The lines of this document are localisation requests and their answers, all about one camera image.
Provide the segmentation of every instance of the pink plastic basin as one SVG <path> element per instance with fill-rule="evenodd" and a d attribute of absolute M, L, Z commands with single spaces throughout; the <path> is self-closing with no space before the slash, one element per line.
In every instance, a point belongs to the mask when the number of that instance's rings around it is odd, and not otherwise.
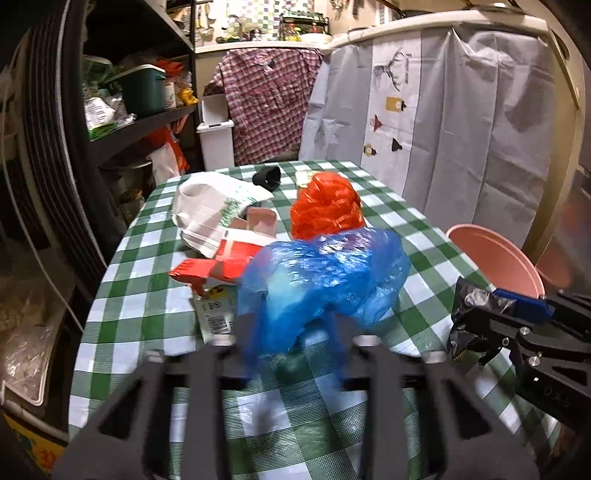
<path fill-rule="evenodd" d="M 474 260 L 495 287 L 533 298 L 545 294 L 533 264 L 504 236 L 470 223 L 454 225 L 446 235 Z"/>

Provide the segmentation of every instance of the green plastic container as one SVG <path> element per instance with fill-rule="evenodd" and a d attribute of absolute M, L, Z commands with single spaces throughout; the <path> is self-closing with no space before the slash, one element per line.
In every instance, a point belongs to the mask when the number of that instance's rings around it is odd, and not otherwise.
<path fill-rule="evenodd" d="M 165 78 L 163 69 L 146 64 L 115 75 L 105 83 L 117 81 L 121 85 L 127 113 L 142 117 L 164 111 Z"/>

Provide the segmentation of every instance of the cardboard piece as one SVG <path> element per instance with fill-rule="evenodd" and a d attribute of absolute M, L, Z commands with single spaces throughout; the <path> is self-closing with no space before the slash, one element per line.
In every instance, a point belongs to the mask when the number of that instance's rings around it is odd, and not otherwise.
<path fill-rule="evenodd" d="M 214 258 L 188 258 L 168 274 L 188 283 L 194 293 L 204 297 L 209 277 L 235 284 L 259 251 L 276 241 L 277 216 L 268 208 L 250 207 L 246 220 L 234 218 L 220 242 Z"/>

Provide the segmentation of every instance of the white trash bin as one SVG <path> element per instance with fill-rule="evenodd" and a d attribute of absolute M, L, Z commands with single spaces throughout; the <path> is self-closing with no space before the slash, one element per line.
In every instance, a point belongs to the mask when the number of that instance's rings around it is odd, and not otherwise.
<path fill-rule="evenodd" d="M 234 144 L 232 127 L 228 120 L 228 102 L 225 95 L 209 95 L 201 100 L 203 123 L 197 127 L 205 170 L 232 168 Z"/>

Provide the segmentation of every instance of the table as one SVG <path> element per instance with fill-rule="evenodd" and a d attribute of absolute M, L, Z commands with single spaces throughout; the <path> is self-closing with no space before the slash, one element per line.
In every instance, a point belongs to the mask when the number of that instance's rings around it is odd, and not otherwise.
<path fill-rule="evenodd" d="M 274 192 L 278 239 L 290 239 L 290 207 L 296 199 L 297 170 L 336 170 L 361 196 L 368 225 L 392 228 L 402 236 L 412 268 L 396 315 L 389 310 L 379 334 L 393 350 L 409 355 L 443 349 L 451 327 L 454 285 L 462 275 L 488 283 L 470 258 L 445 234 L 351 162 L 281 163 L 281 187 Z M 263 166 L 220 170 L 250 181 Z M 167 355 L 194 350 L 195 314 L 190 289 L 167 272 L 194 252 L 181 241 L 171 220 L 178 186 L 171 179 L 149 197 L 129 227 L 102 280 L 80 344 L 70 396 L 70 435 L 84 426 L 147 350 Z M 305 335 L 301 346 L 275 358 L 246 391 L 225 391 L 223 408 L 230 470 L 235 479 L 355 479 L 364 426 L 364 392 L 335 390 L 325 350 L 326 338 Z M 546 455 L 558 435 L 550 416 L 516 397 L 515 372 L 505 349 L 479 370 L 461 365 L 475 390 L 532 453 Z M 405 389 L 405 428 L 410 477 L 421 476 L 416 404 Z M 188 401 L 187 389 L 174 395 L 170 447 L 171 475 L 180 474 Z"/>

